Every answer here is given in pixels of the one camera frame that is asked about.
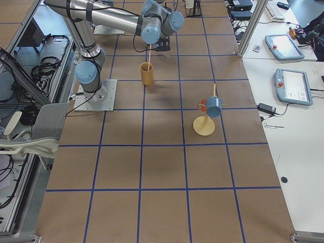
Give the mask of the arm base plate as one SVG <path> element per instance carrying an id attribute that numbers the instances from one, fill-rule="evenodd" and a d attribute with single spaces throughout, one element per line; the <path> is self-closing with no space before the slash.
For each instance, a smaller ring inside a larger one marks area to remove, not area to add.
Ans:
<path id="1" fill-rule="evenodd" d="M 94 35 L 124 35 L 125 32 L 105 25 L 94 26 Z"/>
<path id="2" fill-rule="evenodd" d="M 105 79 L 94 97 L 87 92 L 77 96 L 73 108 L 76 112 L 113 111 L 116 90 L 117 79 Z"/>

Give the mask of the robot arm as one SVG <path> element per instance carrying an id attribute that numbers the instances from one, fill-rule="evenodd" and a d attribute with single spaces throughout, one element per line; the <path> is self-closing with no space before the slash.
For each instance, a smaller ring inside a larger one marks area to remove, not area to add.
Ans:
<path id="1" fill-rule="evenodd" d="M 170 36 L 185 21 L 182 13 L 162 5 L 162 1 L 145 1 L 141 13 L 119 8 L 113 1 L 44 1 L 64 18 L 75 42 L 79 58 L 74 75 L 86 101 L 105 100 L 107 88 L 101 79 L 108 41 L 121 35 L 139 37 L 154 51 L 169 51 Z"/>

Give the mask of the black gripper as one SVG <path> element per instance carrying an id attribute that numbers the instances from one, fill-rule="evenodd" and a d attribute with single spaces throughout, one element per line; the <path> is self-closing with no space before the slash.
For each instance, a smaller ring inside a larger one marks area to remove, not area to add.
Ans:
<path id="1" fill-rule="evenodd" d="M 153 50 L 156 52 L 170 51 L 170 38 L 160 38 L 157 43 L 153 45 Z"/>

